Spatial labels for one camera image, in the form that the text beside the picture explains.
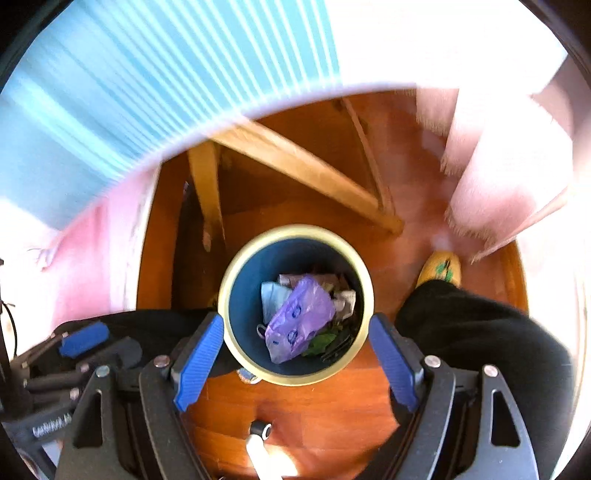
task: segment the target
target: blue striped fabric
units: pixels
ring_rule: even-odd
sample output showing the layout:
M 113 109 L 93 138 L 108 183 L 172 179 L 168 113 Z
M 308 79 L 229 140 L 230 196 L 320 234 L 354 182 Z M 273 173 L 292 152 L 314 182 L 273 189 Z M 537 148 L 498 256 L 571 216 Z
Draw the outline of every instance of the blue striped fabric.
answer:
M 323 0 L 74 0 L 0 95 L 0 196 L 63 229 L 189 132 L 339 84 Z

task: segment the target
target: fringe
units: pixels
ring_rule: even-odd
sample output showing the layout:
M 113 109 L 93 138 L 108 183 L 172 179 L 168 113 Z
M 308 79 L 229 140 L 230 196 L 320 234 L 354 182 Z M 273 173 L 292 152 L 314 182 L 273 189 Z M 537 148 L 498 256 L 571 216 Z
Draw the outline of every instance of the fringe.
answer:
M 450 162 L 450 157 L 447 156 L 445 152 L 443 152 L 440 163 L 441 166 L 439 170 L 446 177 L 460 177 L 464 173 L 465 168 L 455 165 L 453 162 Z
M 419 113 L 417 113 L 416 120 L 417 120 L 417 123 L 419 125 L 421 125 L 421 127 L 423 127 L 425 130 L 429 130 L 429 131 L 433 132 L 436 135 L 446 137 L 449 134 L 450 127 L 448 127 L 447 125 L 444 125 L 444 124 L 438 124 L 438 123 L 433 122 L 431 120 L 427 120 L 426 118 L 419 115 Z
M 470 230 L 468 228 L 460 226 L 456 219 L 453 216 L 453 211 L 451 207 L 447 207 L 445 211 L 445 220 L 449 227 L 452 229 L 452 232 L 460 235 L 460 236 L 469 236 L 472 238 L 478 238 L 480 240 L 484 240 L 485 246 L 484 248 L 487 249 L 496 243 L 495 234 L 490 231 L 489 229 L 482 229 L 479 231 Z

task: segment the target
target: garbage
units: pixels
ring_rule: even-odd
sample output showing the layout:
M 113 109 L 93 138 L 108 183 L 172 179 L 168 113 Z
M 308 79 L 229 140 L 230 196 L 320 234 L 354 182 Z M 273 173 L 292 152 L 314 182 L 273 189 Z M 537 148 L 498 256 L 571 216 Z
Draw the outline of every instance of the garbage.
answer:
M 273 281 L 261 283 L 262 322 L 269 325 L 277 310 L 285 303 L 292 292 L 288 288 Z
M 335 306 L 335 320 L 346 320 L 355 310 L 355 290 L 338 291 L 335 293 L 333 305 Z
M 263 323 L 256 332 L 276 364 L 298 355 L 331 362 L 359 332 L 356 292 L 343 274 L 281 274 L 261 284 L 261 300 Z
M 340 285 L 339 278 L 332 273 L 322 274 L 322 275 L 317 275 L 317 274 L 310 274 L 310 275 L 281 274 L 281 275 L 279 275 L 279 278 L 277 279 L 277 281 L 285 287 L 295 288 L 296 285 L 298 284 L 298 282 L 302 278 L 304 278 L 305 276 L 312 277 L 328 293 L 330 293 L 331 291 L 333 291 L 335 289 L 335 287 Z
M 310 341 L 335 316 L 330 295 L 309 275 L 295 286 L 265 331 L 265 343 L 275 364 L 303 353 Z
M 326 351 L 326 348 L 337 338 L 336 333 L 319 333 L 316 335 L 308 345 L 302 356 L 320 355 Z

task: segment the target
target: plastic bag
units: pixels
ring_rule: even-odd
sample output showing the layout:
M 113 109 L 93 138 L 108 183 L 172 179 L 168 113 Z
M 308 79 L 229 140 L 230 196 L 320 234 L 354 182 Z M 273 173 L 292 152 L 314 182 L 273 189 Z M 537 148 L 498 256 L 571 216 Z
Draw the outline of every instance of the plastic bag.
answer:
M 261 283 L 261 301 L 262 301 L 262 322 L 269 325 L 269 322 L 281 308 L 281 305 L 291 295 L 293 290 L 273 281 L 264 281 Z
M 271 361 L 280 364 L 303 353 L 333 316 L 330 295 L 312 277 L 302 278 L 265 332 Z

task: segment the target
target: foot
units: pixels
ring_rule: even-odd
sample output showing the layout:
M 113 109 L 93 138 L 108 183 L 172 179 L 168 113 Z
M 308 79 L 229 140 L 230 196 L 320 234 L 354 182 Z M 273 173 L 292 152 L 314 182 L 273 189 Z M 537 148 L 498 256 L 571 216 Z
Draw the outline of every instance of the foot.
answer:
M 456 287 L 461 286 L 460 258 L 453 252 L 433 252 L 418 276 L 417 287 L 428 280 L 443 280 Z

